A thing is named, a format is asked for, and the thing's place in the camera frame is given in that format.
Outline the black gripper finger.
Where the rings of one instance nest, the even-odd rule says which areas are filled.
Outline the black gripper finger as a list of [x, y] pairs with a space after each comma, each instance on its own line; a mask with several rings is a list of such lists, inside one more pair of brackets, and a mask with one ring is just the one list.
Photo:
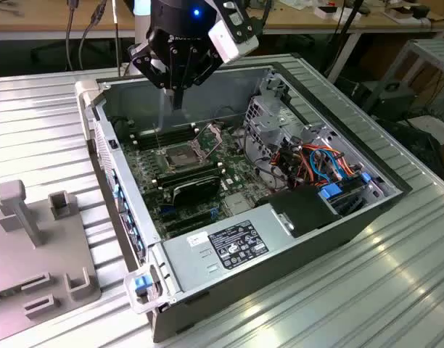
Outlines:
[[195, 52], [194, 50], [195, 47], [192, 47], [189, 61], [184, 70], [182, 84], [178, 90], [178, 109], [182, 108], [185, 90], [192, 86], [200, 86], [223, 62], [213, 46], [204, 54], [201, 51]]
[[170, 100], [171, 109], [179, 109], [179, 89], [171, 84], [170, 69], [167, 68], [147, 43], [135, 43], [128, 47], [131, 64], [158, 89], [164, 90]]

